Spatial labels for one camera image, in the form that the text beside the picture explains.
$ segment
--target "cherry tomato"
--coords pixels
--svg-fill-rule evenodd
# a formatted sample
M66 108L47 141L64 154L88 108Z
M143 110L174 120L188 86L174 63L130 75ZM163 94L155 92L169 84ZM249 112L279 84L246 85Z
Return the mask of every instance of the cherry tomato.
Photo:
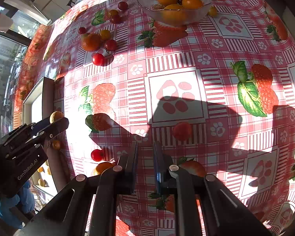
M101 66L104 64L104 56L100 53L93 53L92 54L92 62L96 66Z
M109 30L106 30L106 29L100 31L99 35L101 36L102 41L109 40L110 37L111 37L111 34L110 34Z
M121 23L121 17L119 15L113 15L110 17L109 21L112 24L119 24L119 23Z
M99 149L95 149L91 152L90 157L93 161L102 161L104 158L104 153Z
M180 122L176 124L173 128L173 136L177 140L187 140L191 137L192 134L192 128L191 125L187 122Z
M117 49L117 42L115 40L108 40L105 42L104 48L108 52L113 52Z
M128 4L126 2L120 2L118 3L118 9L121 11L126 11L128 9Z
M118 11L117 10L110 10L109 16L114 16L114 15L118 15Z
M85 27L79 28L79 34L85 34L87 32L87 29Z

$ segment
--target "green leaf print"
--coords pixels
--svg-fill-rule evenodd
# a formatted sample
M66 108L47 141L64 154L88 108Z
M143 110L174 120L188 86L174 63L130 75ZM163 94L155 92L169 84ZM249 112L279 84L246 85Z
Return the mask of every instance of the green leaf print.
M85 86L79 93L80 103L84 104L87 100L89 86Z
M99 131L93 126L93 118L94 115L90 114L85 118L85 124L92 130L93 133L98 133Z
M262 110L258 90L253 82L239 82L237 90L238 99L248 113L257 117L267 117Z
M105 23L104 15L105 15L105 10L104 9L101 9L100 11L96 12L95 18L92 20L91 24L93 26L98 26L98 25L100 25L102 23Z
M246 82L248 79L245 61L237 61L235 64L230 64L233 67L234 73L237 75L239 81Z

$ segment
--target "strawberry print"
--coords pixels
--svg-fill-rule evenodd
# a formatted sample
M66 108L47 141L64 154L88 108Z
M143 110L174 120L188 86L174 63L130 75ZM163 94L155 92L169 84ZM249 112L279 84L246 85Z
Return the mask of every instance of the strawberry print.
M267 117L279 104L279 99L271 89L273 76L266 66L254 64L247 72L244 61L230 64L238 77L238 99L245 110L253 116Z

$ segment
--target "table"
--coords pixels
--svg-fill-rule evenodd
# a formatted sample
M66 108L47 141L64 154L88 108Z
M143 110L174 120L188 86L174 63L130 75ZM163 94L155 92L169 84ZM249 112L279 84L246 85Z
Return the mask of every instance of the table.
M90 158L94 149L102 149L105 160L116 160L129 151L131 141L140 144L136 192L121 196L117 208L118 223L128 224L131 231L124 232L129 228L123 224L118 235L174 233L174 213L158 210L155 199L149 197L155 189L152 142L156 140L174 162L188 157L201 163L267 228L279 234L295 211L295 181L289 180L295 162L292 36L284 36L284 26L281 28L280 20L263 0L213 0L216 18L206 16L188 26L187 37L165 48L145 48L137 38L150 29L151 19L136 0L123 0L129 5L123 23L107 21L107 11L120 1L84 0L53 26L40 27L24 60L14 126L19 123L21 92L26 96L41 76L55 79L64 75L56 81L54 108L63 111L70 122L60 139L73 176L92 175L97 165ZM102 24L91 25L95 15ZM271 25L280 28L279 37L285 40L273 40L273 33L267 33ZM91 53L81 48L79 27L113 33L119 45L115 53L98 51L106 55L104 67L93 65ZM268 93L273 103L278 100L273 113L267 103L262 103L262 108L241 104L238 90L243 84L238 83L243 76L238 77L230 66L236 61L244 61L248 71L254 71L253 64L270 69L273 82L267 87L274 92L267 89L261 94L259 90L259 95L266 97ZM115 87L113 96L102 96L108 100L104 106L92 103L99 84L104 89ZM90 133L84 123L90 112L105 112L116 123L106 131ZM187 141L172 136L179 121L192 125L192 137ZM169 209L169 203L164 204L167 206L159 208Z

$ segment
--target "paw print pattern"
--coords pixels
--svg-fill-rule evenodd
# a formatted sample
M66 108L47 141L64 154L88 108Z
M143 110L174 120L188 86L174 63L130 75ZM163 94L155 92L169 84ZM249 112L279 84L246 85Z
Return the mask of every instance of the paw print pattern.
M245 12L242 9L235 9L237 14L244 14Z
M210 60L211 60L211 57L205 53L198 56L198 62L201 62L203 65L209 65Z
M258 42L258 46L262 50L266 50L267 46L264 44L264 42Z
M136 135L134 135L134 139L135 139L136 141L138 141L139 143L142 143L142 141L143 141L143 142L146 142L146 141L148 140L148 138L147 138L148 133L145 132L144 129L137 129L137 130L135 131L135 134L136 134Z
M259 185L265 184L266 177L270 176L272 173L271 166L272 161L270 160L267 162L264 162L263 160L259 161L250 175L251 179L256 179L250 182L249 185L252 187L258 187Z
M117 56L115 57L115 59L113 60L113 62L114 62L115 64L121 64L123 61L124 61L124 56L123 56L123 54L117 55Z
M192 86L188 82L180 82L178 88L181 90L191 90ZM176 109L180 112L186 112L188 110L187 102L194 101L195 97L191 92L184 92L181 96L182 100L178 100L178 89L176 84L172 80L167 80L160 90L157 92L156 97L165 101L163 109L169 114L174 114Z
M223 136L225 132L225 128L223 128L223 124L221 122L213 123L213 127L210 128L212 136Z
M287 221L289 221L292 218L293 211L290 208L287 208L281 213L280 216L281 216L280 223L281 225L285 226Z
M295 121L295 110L290 111L289 118L290 118L291 121Z
M217 49L224 46L222 41L220 41L219 39L212 39L211 44Z
M134 64L131 68L130 68L131 74L132 75L139 75L142 71L143 71L143 65L141 64Z
M149 227L154 226L154 222L148 219L144 219L142 222L144 223L145 226L149 226Z
M286 142L286 139L287 139L287 132L286 131L283 131L281 132L280 134L280 140L282 143L285 143Z
M278 55L276 55L276 56L275 56L275 60L276 60L276 62L277 62L279 65L282 65L282 64L283 64L283 58L282 58L282 56L278 56Z
M136 211L132 205L125 205L124 210L129 213L134 213Z
M232 33L234 32L241 33L242 32L241 29L243 29L243 26L239 24L238 20L234 18L229 19L225 16L220 18L219 24L225 26L225 29Z

